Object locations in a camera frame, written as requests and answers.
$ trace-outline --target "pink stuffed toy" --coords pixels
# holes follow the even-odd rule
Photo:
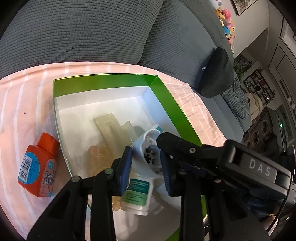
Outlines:
[[[224,24],[228,29],[230,29],[230,28],[232,28],[232,27],[234,27],[234,21],[233,20],[231,20],[230,22],[228,22],[229,24]]]
[[[229,9],[223,9],[222,14],[225,17],[226,21],[230,22],[231,13],[230,13]]]
[[[231,34],[230,38],[227,38],[230,45],[232,45],[233,40],[235,39],[235,34]]]

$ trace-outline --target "green label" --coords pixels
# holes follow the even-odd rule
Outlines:
[[[126,190],[123,194],[122,200],[127,203],[145,206],[147,201],[147,195],[140,192]]]
[[[130,179],[130,184],[124,192],[122,200],[127,203],[145,206],[149,186],[149,182],[138,179]]]
[[[149,182],[145,182],[138,179],[130,179],[130,185],[127,190],[148,194]]]

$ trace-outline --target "bottle label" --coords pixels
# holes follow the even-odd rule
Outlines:
[[[40,164],[34,153],[25,154],[20,167],[18,180],[24,184],[32,184],[39,176]]]
[[[40,186],[40,196],[51,196],[54,177],[57,172],[57,162],[55,159],[49,159],[46,163]]]
[[[130,179],[130,184],[123,194],[122,201],[145,206],[150,183],[138,179]]]

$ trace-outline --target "shelf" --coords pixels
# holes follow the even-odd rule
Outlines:
[[[259,69],[255,70],[243,83],[250,93],[257,94],[261,98],[263,104],[268,104],[274,98],[274,93],[259,72]]]

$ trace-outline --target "barcode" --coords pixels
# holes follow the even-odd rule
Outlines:
[[[22,161],[22,166],[20,168],[19,178],[26,183],[28,179],[28,172],[32,163],[32,158],[25,155],[24,160]]]

